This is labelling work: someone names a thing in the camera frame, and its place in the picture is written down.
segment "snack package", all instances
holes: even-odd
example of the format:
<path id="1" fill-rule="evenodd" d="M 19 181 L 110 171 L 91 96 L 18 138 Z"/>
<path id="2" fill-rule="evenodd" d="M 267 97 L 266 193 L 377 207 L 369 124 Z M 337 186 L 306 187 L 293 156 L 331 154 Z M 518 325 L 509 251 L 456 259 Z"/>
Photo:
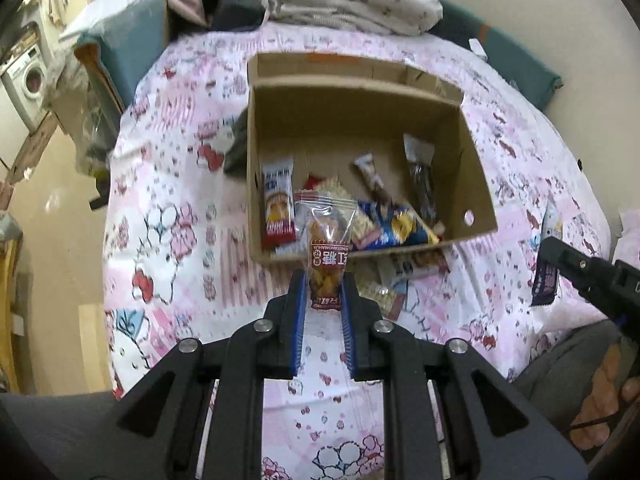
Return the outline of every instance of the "snack package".
<path id="1" fill-rule="evenodd" d="M 337 198 L 343 198 L 346 200 L 354 200 L 353 196 L 349 194 L 349 192 L 344 189 L 338 177 L 334 176 L 331 178 L 326 178 L 324 180 L 319 180 L 317 177 L 309 176 L 307 183 L 314 178 L 316 182 L 313 184 L 313 189 L 316 191 L 326 191 L 331 194 L 331 196 Z M 380 235 L 382 234 L 382 229 L 373 223 L 373 220 L 369 218 L 364 212 L 358 207 L 356 208 L 356 213 L 353 216 L 353 227 L 351 229 L 351 241 L 353 245 L 355 245 L 358 249 L 362 250 L 366 248 L 368 245 L 375 242 Z"/>
<path id="2" fill-rule="evenodd" d="M 409 163 L 409 172 L 414 181 L 420 204 L 420 216 L 428 226 L 436 225 L 437 211 L 431 181 L 431 161 L 435 146 L 411 135 L 404 134 L 404 154 Z"/>
<path id="3" fill-rule="evenodd" d="M 409 254 L 390 254 L 379 258 L 378 272 L 382 284 L 393 287 L 400 282 L 449 272 L 447 261 L 439 249 Z"/>
<path id="4" fill-rule="evenodd" d="M 437 244 L 440 239 L 409 205 L 358 202 L 360 208 L 382 228 L 380 238 L 365 250 L 386 249 L 403 245 Z"/>
<path id="5" fill-rule="evenodd" d="M 360 170 L 364 182 L 369 187 L 374 199 L 385 204 L 391 202 L 391 196 L 386 192 L 385 186 L 382 184 L 382 178 L 380 178 L 373 164 L 373 155 L 367 153 L 359 156 L 353 161 L 353 164 Z"/>
<path id="6" fill-rule="evenodd" d="M 296 241 L 292 174 L 292 158 L 262 165 L 266 224 L 262 245 L 267 249 Z"/>
<path id="7" fill-rule="evenodd" d="M 311 307 L 340 310 L 340 284 L 347 265 L 355 200 L 324 192 L 303 191 L 300 209 L 306 210 L 307 275 Z"/>
<path id="8" fill-rule="evenodd" d="M 546 204 L 545 217 L 542 219 L 540 241 L 550 236 L 562 240 L 562 217 L 551 199 Z M 558 268 L 538 258 L 536 261 L 536 277 L 531 287 L 533 297 L 531 306 L 553 303 L 558 290 Z"/>
<path id="9" fill-rule="evenodd" d="M 383 316 L 391 321 L 398 320 L 406 294 L 401 294 L 375 282 L 356 280 L 356 286 L 361 297 L 375 301 L 378 304 Z"/>

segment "washing machine door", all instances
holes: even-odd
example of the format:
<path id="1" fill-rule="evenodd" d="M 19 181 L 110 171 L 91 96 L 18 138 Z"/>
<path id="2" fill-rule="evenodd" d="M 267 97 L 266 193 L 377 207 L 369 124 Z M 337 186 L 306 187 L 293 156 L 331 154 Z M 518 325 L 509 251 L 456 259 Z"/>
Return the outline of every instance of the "washing machine door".
<path id="1" fill-rule="evenodd" d="M 28 99 L 37 100 L 42 97 L 44 87 L 44 63 L 40 60 L 32 61 L 22 73 L 22 92 Z"/>

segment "wooden furniture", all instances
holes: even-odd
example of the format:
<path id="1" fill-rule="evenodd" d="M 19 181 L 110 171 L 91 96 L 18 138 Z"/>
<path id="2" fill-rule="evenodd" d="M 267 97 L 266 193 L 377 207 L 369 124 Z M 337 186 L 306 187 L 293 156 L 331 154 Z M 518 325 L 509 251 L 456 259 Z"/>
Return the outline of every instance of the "wooden furniture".
<path id="1" fill-rule="evenodd" d="M 111 390 L 109 375 L 107 333 L 101 304 L 86 304 L 78 307 L 80 320 L 80 346 L 87 391 Z"/>
<path id="2" fill-rule="evenodd" d="M 14 323 L 11 302 L 14 298 L 14 273 L 20 253 L 20 242 L 20 239 L 0 242 L 0 367 L 12 392 L 18 392 L 14 350 L 11 344 Z"/>

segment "pink patterned bedsheet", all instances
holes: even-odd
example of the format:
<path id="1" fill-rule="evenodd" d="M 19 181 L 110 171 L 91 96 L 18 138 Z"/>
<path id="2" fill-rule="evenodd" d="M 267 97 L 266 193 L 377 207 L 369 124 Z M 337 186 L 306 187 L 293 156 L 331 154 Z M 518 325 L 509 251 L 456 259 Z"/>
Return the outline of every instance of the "pink patterned bedsheet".
<path id="1" fill-rule="evenodd" d="M 140 82 L 111 160 L 104 308 L 120 396 L 177 341 L 210 342 L 260 317 L 287 269 L 254 264 L 244 182 L 221 169 L 230 124 L 246 107 L 256 52 L 339 52 L 415 65 L 465 91 L 462 105 L 494 198 L 499 229 L 446 250 L 450 273 L 409 284 L 398 323 L 439 343 L 463 337 L 513 379 L 562 332 L 600 318 L 561 280 L 549 308 L 530 308 L 548 197 L 564 240 L 608 257 L 609 227 L 576 161 L 544 115 L 472 53 L 430 35 L 372 36 L 268 23 L 171 44 Z M 560 315 L 565 322 L 556 323 Z M 264 391 L 265 479 L 342 478 L 382 466 L 380 384 L 355 384 L 339 316 L 305 321 L 302 367 Z"/>

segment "tan floor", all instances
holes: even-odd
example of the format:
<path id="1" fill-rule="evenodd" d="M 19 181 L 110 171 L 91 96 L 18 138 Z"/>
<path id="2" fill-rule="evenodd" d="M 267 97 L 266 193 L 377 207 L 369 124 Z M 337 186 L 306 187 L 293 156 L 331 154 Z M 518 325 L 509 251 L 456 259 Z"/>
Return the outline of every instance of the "tan floor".
<path id="1" fill-rule="evenodd" d="M 15 186 L 9 212 L 24 231 L 18 262 L 17 311 L 27 337 L 17 341 L 23 391 L 86 391 L 78 306 L 102 302 L 102 237 L 106 208 L 89 209 L 92 179 L 74 169 L 75 147 L 54 133 L 29 180 Z"/>

